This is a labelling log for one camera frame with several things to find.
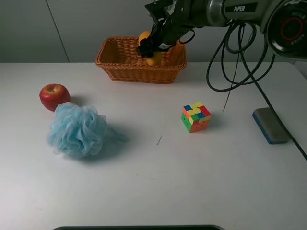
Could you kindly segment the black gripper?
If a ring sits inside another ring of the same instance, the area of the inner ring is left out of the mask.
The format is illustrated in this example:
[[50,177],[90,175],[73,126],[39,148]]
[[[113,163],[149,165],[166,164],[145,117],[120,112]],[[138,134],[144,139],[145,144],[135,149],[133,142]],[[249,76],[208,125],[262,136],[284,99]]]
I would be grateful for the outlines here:
[[191,6],[191,0],[158,0],[145,5],[154,25],[149,37],[139,38],[138,55],[151,58],[154,52],[167,52],[177,40],[193,32],[194,26],[189,22]]

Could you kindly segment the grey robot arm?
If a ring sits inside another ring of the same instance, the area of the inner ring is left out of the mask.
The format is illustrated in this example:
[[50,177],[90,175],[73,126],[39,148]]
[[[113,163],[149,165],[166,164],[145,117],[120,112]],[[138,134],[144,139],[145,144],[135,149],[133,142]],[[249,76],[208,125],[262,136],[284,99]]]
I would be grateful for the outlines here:
[[147,4],[154,26],[137,53],[152,57],[166,52],[194,28],[226,27],[242,22],[259,26],[274,54],[307,58],[307,2],[305,0],[159,0]]

